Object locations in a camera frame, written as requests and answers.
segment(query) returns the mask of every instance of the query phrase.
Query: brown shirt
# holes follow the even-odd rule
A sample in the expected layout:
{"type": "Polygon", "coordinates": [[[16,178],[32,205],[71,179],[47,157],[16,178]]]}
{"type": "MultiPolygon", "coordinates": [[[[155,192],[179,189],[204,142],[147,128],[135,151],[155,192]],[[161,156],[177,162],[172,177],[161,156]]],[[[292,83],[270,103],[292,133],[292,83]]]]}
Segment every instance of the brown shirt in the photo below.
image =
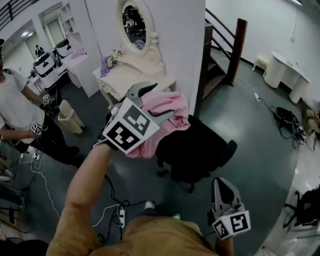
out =
{"type": "Polygon", "coordinates": [[[47,256],[217,256],[192,222],[142,216],[126,228],[122,241],[101,247],[79,210],[64,209],[47,256]]]}

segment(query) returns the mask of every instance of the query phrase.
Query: beige bin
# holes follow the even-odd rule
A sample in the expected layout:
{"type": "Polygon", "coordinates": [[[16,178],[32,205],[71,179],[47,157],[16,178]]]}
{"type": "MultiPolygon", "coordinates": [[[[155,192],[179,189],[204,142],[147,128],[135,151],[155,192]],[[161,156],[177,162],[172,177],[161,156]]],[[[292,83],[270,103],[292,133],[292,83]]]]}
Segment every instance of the beige bin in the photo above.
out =
{"type": "Polygon", "coordinates": [[[64,99],[61,102],[59,109],[59,122],[61,122],[70,132],[74,134],[82,133],[83,130],[81,127],[85,127],[85,125],[79,119],[76,112],[71,108],[69,102],[64,99]]]}

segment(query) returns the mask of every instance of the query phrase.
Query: light fixture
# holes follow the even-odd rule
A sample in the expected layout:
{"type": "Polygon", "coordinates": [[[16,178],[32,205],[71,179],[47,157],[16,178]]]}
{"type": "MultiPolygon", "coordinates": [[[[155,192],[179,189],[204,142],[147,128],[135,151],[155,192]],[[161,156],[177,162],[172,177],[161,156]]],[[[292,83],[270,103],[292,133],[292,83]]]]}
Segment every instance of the light fixture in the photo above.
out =
{"type": "Polygon", "coordinates": [[[25,32],[23,32],[22,34],[21,34],[21,36],[22,37],[25,37],[26,35],[28,35],[29,34],[29,32],[28,31],[25,31],[25,32]]]}
{"type": "Polygon", "coordinates": [[[295,2],[297,5],[302,6],[301,0],[291,0],[292,2],[295,2]]]}

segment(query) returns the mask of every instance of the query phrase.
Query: hand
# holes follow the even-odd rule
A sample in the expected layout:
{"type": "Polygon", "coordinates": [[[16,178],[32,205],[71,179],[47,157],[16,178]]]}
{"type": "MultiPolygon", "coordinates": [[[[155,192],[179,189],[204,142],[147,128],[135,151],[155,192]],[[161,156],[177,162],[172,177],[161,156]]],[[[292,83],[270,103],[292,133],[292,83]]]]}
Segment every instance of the hand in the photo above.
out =
{"type": "Polygon", "coordinates": [[[38,134],[35,134],[32,130],[29,130],[29,138],[37,141],[40,136],[38,134]]]}

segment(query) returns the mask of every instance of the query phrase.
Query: pink jacket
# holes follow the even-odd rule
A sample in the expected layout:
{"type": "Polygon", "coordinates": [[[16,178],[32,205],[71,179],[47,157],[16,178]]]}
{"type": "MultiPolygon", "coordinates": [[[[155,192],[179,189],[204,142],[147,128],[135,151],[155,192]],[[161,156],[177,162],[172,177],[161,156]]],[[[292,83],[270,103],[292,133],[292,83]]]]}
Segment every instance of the pink jacket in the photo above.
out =
{"type": "Polygon", "coordinates": [[[190,127],[188,122],[189,109],[186,97],[178,91],[162,92],[152,90],[141,97],[143,111],[158,114],[174,110],[174,116],[160,124],[160,129],[137,148],[126,154],[130,158],[151,158],[159,142],[174,131],[185,131],[190,127]]]}

